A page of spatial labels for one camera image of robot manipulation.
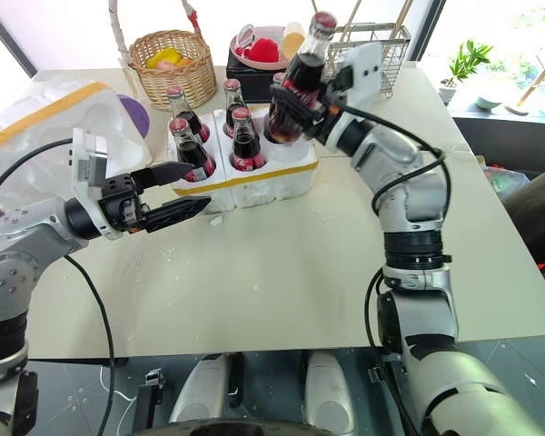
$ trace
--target glass bottle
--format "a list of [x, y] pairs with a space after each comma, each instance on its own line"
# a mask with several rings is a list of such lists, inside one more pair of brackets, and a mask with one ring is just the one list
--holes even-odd
[[201, 144], [205, 143], [210, 136], [210, 130], [207, 125], [202, 124], [198, 115], [192, 110], [185, 99], [185, 93], [181, 86], [170, 86], [165, 90], [165, 95], [170, 101], [172, 107], [173, 119], [183, 118], [192, 128], [193, 134], [197, 134]]
[[247, 107], [243, 100], [243, 93], [240, 89], [238, 79], [228, 79], [224, 82], [224, 92], [226, 93], [226, 124], [223, 126], [224, 133], [234, 137], [233, 111], [238, 107]]
[[[292, 91], [301, 101], [313, 107], [321, 88], [321, 76], [325, 54], [329, 47], [337, 22], [327, 12], [316, 13], [309, 26], [309, 34], [291, 60], [282, 81], [282, 86]], [[290, 143], [301, 136], [301, 127], [284, 112], [274, 99], [269, 113], [268, 130], [277, 143]]]
[[[283, 79], [284, 73], [280, 71], [274, 74], [274, 76], [272, 77], [272, 83], [281, 86]], [[271, 143], [276, 143], [276, 141], [271, 137], [271, 134], [269, 133], [269, 118], [271, 117], [271, 114], [275, 111], [275, 107], [276, 104], [271, 102], [271, 105], [269, 106], [269, 113], [266, 115], [266, 119], [264, 120], [264, 137]]]
[[254, 171], [266, 164], [261, 144], [253, 129], [250, 112], [245, 107], [233, 110], [234, 144], [231, 164], [238, 171]]
[[193, 134], [188, 121], [180, 117], [173, 119], [170, 132], [175, 141], [178, 161], [193, 165], [192, 171], [183, 178], [188, 182], [200, 182], [210, 177], [216, 169], [216, 162]]

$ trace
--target black box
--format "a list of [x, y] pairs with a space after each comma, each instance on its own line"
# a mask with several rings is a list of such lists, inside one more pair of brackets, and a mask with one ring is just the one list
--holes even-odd
[[279, 72], [284, 73], [284, 69], [276, 71], [255, 70], [239, 62], [232, 52], [228, 50], [226, 77], [240, 80], [243, 98], [246, 103], [271, 102], [269, 86], [273, 84], [273, 76]]

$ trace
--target table surface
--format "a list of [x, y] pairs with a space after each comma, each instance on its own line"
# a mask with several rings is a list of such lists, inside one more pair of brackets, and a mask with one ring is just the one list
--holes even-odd
[[[224, 106], [223, 67], [216, 75], [219, 91], [198, 114]], [[120, 69], [43, 71], [35, 80], [76, 78], [142, 98]], [[545, 282], [448, 111], [413, 64], [402, 68], [394, 91], [369, 109], [448, 152], [453, 189], [443, 239], [453, 256], [460, 340], [545, 335]], [[162, 161], [169, 114], [148, 113], [146, 142]], [[313, 187], [302, 197], [236, 209], [220, 225], [199, 215], [157, 233], [99, 238], [74, 254], [104, 300], [115, 354], [367, 345], [363, 296], [384, 262], [382, 230], [349, 159], [322, 147], [318, 155]], [[155, 207], [174, 193], [159, 187], [144, 197]], [[107, 355], [93, 296], [65, 260], [34, 291], [27, 338], [34, 359]]]

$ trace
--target floor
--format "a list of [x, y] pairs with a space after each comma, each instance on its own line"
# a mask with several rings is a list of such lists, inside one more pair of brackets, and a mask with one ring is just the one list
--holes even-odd
[[[501, 342], [471, 342], [461, 348], [486, 362], [503, 381], [510, 394], [545, 429], [545, 337]], [[372, 384], [367, 374], [367, 349], [334, 351], [345, 372], [355, 402], [359, 434], [402, 435], [389, 394]], [[166, 423], [176, 393], [201, 356], [139, 357], [130, 359], [117, 373], [117, 389], [131, 398], [144, 375], [162, 367], [167, 384], [163, 404], [158, 406], [155, 425]], [[299, 352], [248, 352], [245, 354], [243, 405], [232, 416], [302, 421], [302, 387], [299, 383]], [[29, 362], [28, 369], [39, 375], [39, 408], [33, 436], [96, 434], [107, 393], [99, 381], [100, 367], [69, 363]], [[408, 398], [401, 365], [402, 396]], [[108, 370], [103, 371], [108, 386]], [[105, 435], [129, 434], [134, 407], [119, 395], [105, 429]]]

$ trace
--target black cable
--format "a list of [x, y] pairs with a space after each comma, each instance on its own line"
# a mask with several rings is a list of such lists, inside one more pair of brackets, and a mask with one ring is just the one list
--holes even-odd
[[[62, 139], [60, 141], [55, 141], [53, 143], [43, 145], [42, 147], [38, 147], [32, 152], [25, 154], [23, 157], [21, 157], [15, 163], [13, 163], [0, 176], [0, 186], [2, 186], [5, 180], [14, 171], [16, 171], [22, 164], [29, 161], [36, 155], [61, 145], [70, 144], [72, 142], [73, 142], [73, 139], [71, 138]], [[107, 311], [105, 310], [103, 301], [101, 300], [99, 293], [95, 289], [93, 281], [91, 280], [91, 277], [89, 277], [89, 274], [87, 273], [87, 271], [85, 271], [84, 268], [72, 257], [66, 255], [64, 258], [68, 262], [70, 262], [77, 270], [79, 270], [79, 272], [83, 275], [84, 279], [86, 280], [87, 285], [89, 286], [89, 289], [91, 289], [91, 292], [93, 293], [93, 297], [96, 299], [97, 304], [99, 305], [99, 309], [101, 311], [101, 317], [103, 318], [103, 324], [105, 327], [105, 333], [107, 335], [107, 344], [109, 346], [109, 378], [110, 380], [109, 380], [109, 396], [107, 397], [107, 407], [105, 408], [105, 413], [104, 413], [103, 419], [101, 420], [101, 424], [99, 425], [99, 431], [97, 432], [98, 436], [102, 436], [105, 429], [105, 425], [107, 424], [107, 420], [109, 419], [109, 413], [111, 412], [111, 408], [113, 406], [114, 387], [115, 387], [115, 366], [114, 366], [115, 355], [114, 355], [114, 346], [113, 346], [113, 336], [111, 335], [111, 326], [109, 325], [109, 318], [107, 317]]]
[[62, 139], [60, 141], [55, 141], [53, 143], [43, 145], [42, 147], [38, 147], [37, 149], [33, 150], [32, 152], [25, 154], [20, 159], [18, 159], [16, 162], [14, 162], [10, 168], [8, 168], [4, 173], [0, 176], [0, 186], [2, 183], [5, 182], [5, 180], [12, 174], [14, 171], [16, 171], [22, 164], [24, 164], [26, 161], [29, 161], [36, 155], [45, 152], [46, 150], [50, 150], [55, 147], [59, 147], [61, 145], [70, 144], [73, 141], [71, 138]]
[[372, 296], [372, 290], [373, 287], [383, 280], [383, 270], [380, 268], [372, 277], [372, 281], [370, 282], [370, 285], [367, 288], [367, 292], [365, 293], [365, 303], [363, 305], [363, 319], [365, 321], [365, 332], [367, 333], [367, 339], [370, 342], [370, 346], [372, 347], [373, 356], [375, 358], [375, 361], [377, 362], [378, 366], [381, 370], [381, 376], [383, 377], [385, 383], [388, 386], [388, 389], [390, 390], [391, 396], [393, 400], [396, 403], [396, 406], [398, 408], [398, 412], [400, 413], [401, 420], [406, 423], [406, 426], [410, 430], [411, 436], [419, 436], [418, 431], [416, 430], [416, 427], [414, 426], [413, 421], [410, 418], [410, 414], [408, 413], [406, 406], [403, 404], [403, 399], [401, 398], [400, 392], [394, 385], [393, 380], [390, 378], [390, 374], [386, 371], [385, 365], [382, 362], [382, 357], [380, 356], [380, 353], [378, 352], [378, 348], [375, 346], [375, 342], [373, 341], [373, 335], [372, 335], [372, 327], [370, 326], [370, 297]]
[[107, 420], [109, 419], [109, 413], [111, 413], [111, 408], [113, 407], [113, 397], [115, 393], [115, 353], [113, 346], [113, 336], [111, 334], [111, 326], [109, 325], [109, 318], [107, 317], [105, 305], [103, 304], [99, 293], [95, 289], [94, 284], [91, 281], [91, 277], [89, 277], [87, 271], [85, 271], [81, 264], [73, 259], [71, 256], [66, 255], [64, 258], [69, 261], [77, 270], [79, 270], [79, 272], [83, 275], [85, 281], [87, 282], [89, 289], [93, 293], [93, 297], [96, 299], [97, 304], [99, 305], [99, 310], [101, 311], [101, 317], [103, 318], [103, 324], [105, 326], [105, 334], [107, 335], [107, 344], [109, 346], [109, 394], [107, 396], [107, 407], [105, 407], [105, 413], [103, 415], [103, 419], [101, 420], [101, 424], [99, 424], [99, 431], [97, 432], [97, 436], [102, 436], [105, 430], [105, 426], [107, 425]]
[[380, 291], [380, 286], [382, 285], [382, 282], [383, 282], [383, 274], [378, 279], [378, 282], [375, 283], [375, 291], [377, 292], [378, 295], [382, 295], [382, 291]]
[[444, 180], [446, 182], [446, 201], [444, 203], [444, 208], [442, 210], [442, 217], [445, 218], [446, 213], [448, 212], [448, 208], [450, 207], [450, 203], [451, 203], [452, 184], [451, 184], [451, 175], [450, 175], [450, 173], [448, 171], [448, 167], [446, 166], [446, 163], [444, 162], [444, 157], [445, 157], [444, 152], [442, 150], [439, 150], [437, 148], [432, 147], [431, 145], [426, 143], [426, 141], [421, 139], [419, 136], [417, 136], [417, 135], [413, 134], [412, 132], [404, 129], [403, 127], [399, 127], [397, 124], [394, 124], [394, 123], [392, 123], [392, 122], [390, 122], [388, 120], [384, 120], [383, 118], [380, 118], [377, 115], [369, 114], [367, 112], [361, 111], [361, 110], [356, 109], [354, 107], [348, 106], [347, 104], [345, 104], [344, 102], [339, 100], [337, 95], [335, 95], [335, 93], [332, 90], [332, 84], [329, 84], [327, 86], [327, 94], [326, 95], [327, 95], [327, 97], [329, 98], [329, 100], [330, 100], [330, 102], [332, 104], [336, 105], [337, 107], [342, 109], [344, 112], [348, 112], [349, 114], [352, 114], [352, 115], [355, 115], [355, 116], [360, 116], [361, 118], [365, 118], [366, 120], [373, 121], [373, 122], [375, 122], [377, 124], [381, 124], [381, 125], [384, 125], [386, 127], [389, 127], [390, 129], [398, 132], [399, 134], [403, 134], [405, 136], [408, 136], [410, 139], [412, 139], [413, 141], [418, 143], [422, 150], [424, 150], [426, 152], [430, 152], [431, 154], [434, 155], [434, 157], [436, 157], [436, 161], [434, 161], [434, 163], [430, 163], [429, 165], [426, 165], [423, 168], [421, 168], [420, 170], [414, 171], [412, 173], [407, 173], [404, 176], [402, 176], [402, 177], [400, 177], [398, 179], [395, 179], [394, 181], [388, 183], [386, 186], [381, 188], [373, 197], [373, 200], [372, 200], [372, 209], [373, 209], [373, 211], [377, 214], [377, 210], [376, 210], [376, 208], [374, 206], [377, 203], [377, 201], [379, 200], [380, 196], [383, 193], [385, 193], [385, 191], [391, 189], [393, 186], [395, 186], [397, 184], [403, 183], [403, 182], [407, 181], [408, 179], [411, 179], [412, 177], [416, 177], [417, 175], [425, 173], [425, 172], [431, 170], [432, 168], [434, 168], [436, 166], [441, 166], [442, 172], [444, 173]]

